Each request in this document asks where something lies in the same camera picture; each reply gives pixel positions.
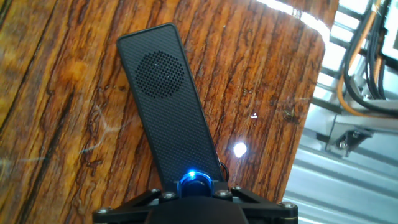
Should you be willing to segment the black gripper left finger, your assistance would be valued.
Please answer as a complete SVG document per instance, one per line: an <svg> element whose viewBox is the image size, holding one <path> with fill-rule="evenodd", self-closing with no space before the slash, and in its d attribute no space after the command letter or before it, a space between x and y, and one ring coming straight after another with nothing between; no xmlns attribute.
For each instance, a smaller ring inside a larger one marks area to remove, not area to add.
<svg viewBox="0 0 398 224"><path fill-rule="evenodd" d="M161 206L180 198L180 191L173 186L165 191L150 189L122 205L102 207L92 213L93 223L161 223L168 222Z"/></svg>

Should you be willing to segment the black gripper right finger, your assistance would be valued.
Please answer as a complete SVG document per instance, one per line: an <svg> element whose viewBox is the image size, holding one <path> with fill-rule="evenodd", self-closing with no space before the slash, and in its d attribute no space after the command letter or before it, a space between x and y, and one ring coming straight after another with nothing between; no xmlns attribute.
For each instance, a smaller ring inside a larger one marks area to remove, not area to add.
<svg viewBox="0 0 398 224"><path fill-rule="evenodd" d="M298 206L292 202L274 203L240 186L216 189L213 198L238 208L248 223L298 223Z"/></svg>

